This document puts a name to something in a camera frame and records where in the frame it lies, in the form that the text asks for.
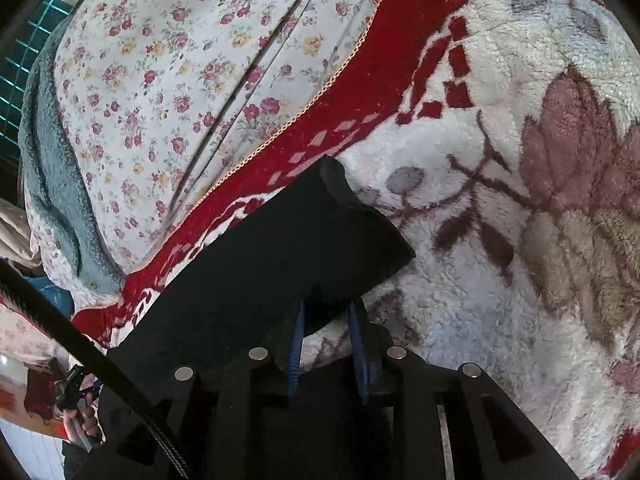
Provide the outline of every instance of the gold stitching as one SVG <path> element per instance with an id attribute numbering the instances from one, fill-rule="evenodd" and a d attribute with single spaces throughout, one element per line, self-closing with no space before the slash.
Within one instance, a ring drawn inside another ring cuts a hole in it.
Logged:
<path id="1" fill-rule="evenodd" d="M 309 108 L 311 108 L 314 104 L 316 104 L 316 102 L 318 101 L 319 98 L 322 97 L 322 95 L 324 95 L 324 93 L 331 88 L 331 86 L 335 83 L 335 81 L 338 79 L 338 76 L 344 71 L 345 68 L 347 68 L 347 65 L 351 62 L 351 60 L 355 57 L 355 55 L 357 54 L 357 52 L 359 51 L 360 47 L 362 46 L 362 44 L 364 43 L 364 41 L 367 38 L 367 35 L 369 34 L 369 29 L 371 28 L 371 25 L 373 24 L 373 18 L 375 17 L 376 13 L 378 12 L 378 8 L 380 7 L 380 3 L 382 3 L 382 0 L 378 0 L 376 2 L 376 6 L 373 9 L 373 12 L 371 13 L 371 16 L 369 17 L 369 21 L 367 22 L 367 25 L 365 26 L 364 30 L 362 31 L 362 33 L 360 34 L 360 37 L 358 38 L 358 41 L 356 42 L 355 47 L 353 48 L 353 50 L 351 51 L 351 53 L 347 56 L 347 59 L 344 60 L 344 63 L 340 66 L 340 68 L 328 79 L 328 81 L 324 84 L 324 86 L 320 89 L 320 91 L 315 95 L 315 97 L 313 97 L 311 99 L 311 101 L 308 102 L 308 104 L 306 104 L 306 106 L 304 108 L 302 108 L 302 110 L 300 110 L 295 116 L 293 116 L 283 127 L 281 127 L 281 129 L 279 129 L 275 134 L 273 134 L 267 141 L 265 141 L 264 143 L 262 143 L 260 146 L 258 146 L 255 150 L 253 150 L 249 155 L 247 155 L 247 157 L 240 162 L 238 165 L 236 165 L 232 170 L 230 170 L 227 174 L 225 174 L 219 181 L 217 181 L 213 186 L 211 186 L 209 188 L 209 190 L 194 204 L 193 208 L 191 209 L 191 212 L 195 211 L 195 209 L 203 202 L 203 200 L 205 200 L 207 198 L 207 196 L 209 196 L 213 191 L 215 191 L 219 186 L 221 186 L 227 179 L 229 179 L 233 174 L 235 174 L 237 171 L 241 170 L 242 168 L 244 168 L 249 162 L 251 162 L 252 160 L 254 160 L 254 158 L 258 155 L 260 155 L 260 153 L 267 148 L 267 146 L 269 146 L 274 140 L 276 140 L 280 134 L 282 132 L 284 132 L 287 128 L 289 128 L 291 125 L 293 125 L 297 120 L 299 120 L 300 117 L 302 117 L 306 112 L 308 112 Z M 185 218 L 183 218 L 180 223 L 175 227 L 174 233 L 182 226 L 182 224 L 186 221 L 186 219 L 190 216 L 191 212 L 189 212 L 187 214 L 187 216 L 185 216 Z M 140 270 L 146 269 L 149 264 L 151 263 L 151 261 L 158 255 L 158 253 L 162 250 L 162 247 L 164 247 L 164 245 L 171 239 L 171 236 L 173 235 L 173 233 L 171 235 L 169 235 L 169 237 L 162 243 L 162 245 L 158 248 L 157 251 L 155 251 L 155 253 L 153 254 L 153 256 L 149 256 L 147 255 L 145 257 L 146 260 L 146 264 L 139 267 L 138 269 L 134 270 L 133 272 L 140 272 Z"/>

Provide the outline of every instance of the blue grid mesh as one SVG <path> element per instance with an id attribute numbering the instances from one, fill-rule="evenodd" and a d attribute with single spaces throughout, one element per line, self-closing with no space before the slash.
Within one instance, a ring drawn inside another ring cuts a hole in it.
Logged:
<path id="1" fill-rule="evenodd" d="M 71 12 L 61 0 L 45 0 L 0 57 L 0 155 L 18 161 L 18 125 L 29 70 L 51 31 Z"/>

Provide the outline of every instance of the hand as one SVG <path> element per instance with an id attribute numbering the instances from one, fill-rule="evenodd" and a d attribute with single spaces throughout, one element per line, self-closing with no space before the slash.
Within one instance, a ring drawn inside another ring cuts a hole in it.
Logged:
<path id="1" fill-rule="evenodd" d="M 98 419 L 95 417 L 95 410 L 91 407 L 91 403 L 94 401 L 92 394 L 87 394 L 84 400 L 86 402 L 86 408 L 84 410 L 65 410 L 62 413 L 62 422 L 65 425 L 66 434 L 69 437 L 69 440 L 72 444 L 82 448 L 84 446 L 82 445 L 82 441 L 80 440 L 80 437 L 78 437 L 72 422 L 76 416 L 78 416 L 78 411 L 80 411 L 82 418 L 84 418 L 84 423 L 82 424 L 84 432 L 95 438 L 102 438 L 102 432 L 100 431 L 100 427 L 98 427 Z"/>

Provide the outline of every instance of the silver screw head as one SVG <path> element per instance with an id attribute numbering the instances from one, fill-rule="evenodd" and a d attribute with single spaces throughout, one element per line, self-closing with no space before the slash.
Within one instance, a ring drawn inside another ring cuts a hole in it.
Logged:
<path id="1" fill-rule="evenodd" d="M 386 350 L 386 354 L 392 359 L 404 359 L 406 357 L 406 350 L 401 346 L 390 346 Z"/>
<path id="2" fill-rule="evenodd" d="M 462 365 L 462 373 L 467 377 L 479 377 L 482 375 L 482 368 L 479 367 L 476 363 L 464 363 Z"/>
<path id="3" fill-rule="evenodd" d="M 269 351 L 261 346 L 257 346 L 256 348 L 249 350 L 249 357 L 254 361 L 263 361 L 268 357 L 268 355 Z"/>
<path id="4" fill-rule="evenodd" d="M 193 377 L 193 368 L 190 368 L 188 366 L 181 366 L 174 372 L 174 377 L 178 381 L 188 381 Z"/>

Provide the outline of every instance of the braided black cord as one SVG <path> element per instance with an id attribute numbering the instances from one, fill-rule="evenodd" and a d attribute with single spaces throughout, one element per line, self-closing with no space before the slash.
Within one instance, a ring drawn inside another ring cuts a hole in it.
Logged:
<path id="1" fill-rule="evenodd" d="M 139 389 L 65 319 L 27 280 L 0 258 L 0 294 L 5 295 L 33 324 L 60 343 L 140 416 L 180 476 L 191 478 L 181 446 L 156 407 Z"/>

